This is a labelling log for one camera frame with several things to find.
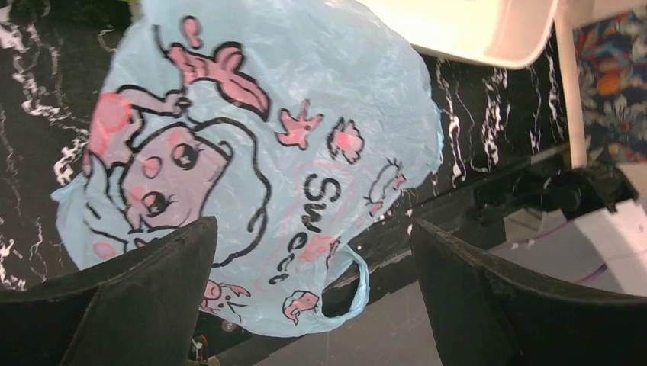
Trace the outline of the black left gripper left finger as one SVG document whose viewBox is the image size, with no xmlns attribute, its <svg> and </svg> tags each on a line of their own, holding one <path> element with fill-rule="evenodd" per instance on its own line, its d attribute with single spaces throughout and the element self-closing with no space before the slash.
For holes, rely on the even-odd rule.
<svg viewBox="0 0 647 366">
<path fill-rule="evenodd" d="M 202 217 L 139 249 L 1 293 L 3 365 L 183 365 L 217 245 Z"/>
</svg>

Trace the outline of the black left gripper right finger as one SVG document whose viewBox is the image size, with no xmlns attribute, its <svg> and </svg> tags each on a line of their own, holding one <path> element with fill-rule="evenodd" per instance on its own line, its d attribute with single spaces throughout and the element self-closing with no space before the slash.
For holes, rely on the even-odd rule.
<svg viewBox="0 0 647 366">
<path fill-rule="evenodd" d="M 425 220 L 418 281 L 444 365 L 644 365 L 646 300 L 531 271 Z"/>
</svg>

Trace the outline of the light blue printed plastic bag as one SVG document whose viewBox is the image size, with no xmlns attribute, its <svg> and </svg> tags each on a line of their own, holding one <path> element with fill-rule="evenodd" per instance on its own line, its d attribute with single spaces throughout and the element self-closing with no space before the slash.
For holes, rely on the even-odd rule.
<svg viewBox="0 0 647 366">
<path fill-rule="evenodd" d="M 262 336 L 362 312 L 349 242 L 441 163 L 420 55 L 355 1 L 142 1 L 56 228 L 89 268 L 218 221 L 203 311 Z"/>
</svg>

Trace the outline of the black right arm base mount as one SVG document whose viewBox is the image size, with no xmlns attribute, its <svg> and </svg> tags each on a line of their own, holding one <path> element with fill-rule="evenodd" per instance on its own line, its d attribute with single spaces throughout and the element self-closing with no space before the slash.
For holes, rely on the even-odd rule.
<svg viewBox="0 0 647 366">
<path fill-rule="evenodd" d="M 529 169 L 515 179 L 486 183 L 475 190 L 474 198 L 471 216 L 486 225 L 522 208 L 558 210 L 567 220 L 603 209 L 615 213 L 620 203 L 637 201 L 639 192 L 616 165 L 596 164 L 554 175 Z"/>
</svg>

